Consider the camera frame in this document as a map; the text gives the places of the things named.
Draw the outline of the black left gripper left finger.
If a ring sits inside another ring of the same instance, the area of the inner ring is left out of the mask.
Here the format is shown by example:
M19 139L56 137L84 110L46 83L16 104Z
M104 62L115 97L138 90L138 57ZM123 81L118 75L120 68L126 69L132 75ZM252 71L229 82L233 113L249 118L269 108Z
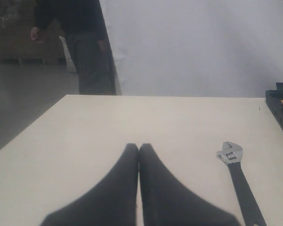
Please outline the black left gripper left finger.
M135 226L139 149L129 143L109 171L90 191L49 214L43 226Z

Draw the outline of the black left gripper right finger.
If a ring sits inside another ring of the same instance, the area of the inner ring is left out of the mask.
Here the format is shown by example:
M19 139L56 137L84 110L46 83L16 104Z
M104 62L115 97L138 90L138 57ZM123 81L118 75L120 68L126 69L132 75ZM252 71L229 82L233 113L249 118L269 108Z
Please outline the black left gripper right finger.
M238 226L238 219L185 187L151 144L139 150L143 222L146 226Z

